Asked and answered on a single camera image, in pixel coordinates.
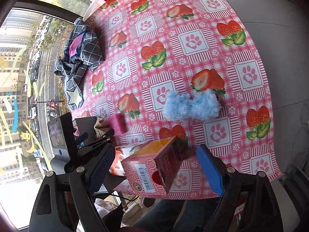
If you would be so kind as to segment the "light blue fluffy sock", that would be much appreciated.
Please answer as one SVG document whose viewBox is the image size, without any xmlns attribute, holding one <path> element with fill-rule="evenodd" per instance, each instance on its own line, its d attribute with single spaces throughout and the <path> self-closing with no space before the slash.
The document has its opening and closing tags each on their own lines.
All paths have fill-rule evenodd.
<svg viewBox="0 0 309 232">
<path fill-rule="evenodd" d="M 204 122 L 217 118 L 221 105 L 216 94 L 207 89 L 197 92 L 194 96 L 178 91 L 169 91 L 162 114 L 169 121 L 185 122 L 187 120 L 199 120 Z"/>
</svg>

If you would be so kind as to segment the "pink sponge block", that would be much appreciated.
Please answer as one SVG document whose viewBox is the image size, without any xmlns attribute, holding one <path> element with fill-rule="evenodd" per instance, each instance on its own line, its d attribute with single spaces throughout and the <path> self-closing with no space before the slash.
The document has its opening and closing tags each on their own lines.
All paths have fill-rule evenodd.
<svg viewBox="0 0 309 232">
<path fill-rule="evenodd" d="M 109 116 L 108 124 L 110 128 L 114 130 L 115 136 L 120 136 L 127 132 L 124 114 L 117 113 Z"/>
</svg>

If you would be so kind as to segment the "strawberry print snack box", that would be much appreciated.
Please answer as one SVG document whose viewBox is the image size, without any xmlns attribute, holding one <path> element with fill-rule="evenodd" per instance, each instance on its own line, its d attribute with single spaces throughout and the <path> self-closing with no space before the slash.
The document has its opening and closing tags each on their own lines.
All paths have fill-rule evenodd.
<svg viewBox="0 0 309 232">
<path fill-rule="evenodd" d="M 185 158 L 188 140 L 177 136 L 117 146 L 112 175 L 121 192 L 165 199 Z"/>
</svg>

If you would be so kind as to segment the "pink strawberry tablecloth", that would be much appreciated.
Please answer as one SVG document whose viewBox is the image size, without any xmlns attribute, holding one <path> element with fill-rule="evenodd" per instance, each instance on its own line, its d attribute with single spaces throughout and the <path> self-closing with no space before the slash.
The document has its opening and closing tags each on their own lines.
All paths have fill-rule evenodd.
<svg viewBox="0 0 309 232">
<path fill-rule="evenodd" d="M 273 113 L 259 52 L 227 0 L 108 0 L 87 20 L 106 60 L 86 72 L 84 102 L 73 117 L 124 114 L 116 161 L 134 143 L 181 135 L 191 150 L 208 146 L 241 173 L 281 176 L 273 144 Z M 214 120 L 170 122 L 170 91 L 218 94 Z"/>
</svg>

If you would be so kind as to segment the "grey plaid star cloth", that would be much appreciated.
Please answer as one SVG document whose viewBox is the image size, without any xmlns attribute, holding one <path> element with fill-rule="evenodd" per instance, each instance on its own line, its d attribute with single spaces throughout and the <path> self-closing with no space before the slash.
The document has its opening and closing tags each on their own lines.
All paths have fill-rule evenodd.
<svg viewBox="0 0 309 232">
<path fill-rule="evenodd" d="M 54 74 L 61 79 L 70 111 L 80 108 L 84 103 L 79 84 L 86 71 L 95 71 L 104 61 L 95 30 L 83 18 L 77 18 L 66 41 L 63 56 L 54 65 Z"/>
</svg>

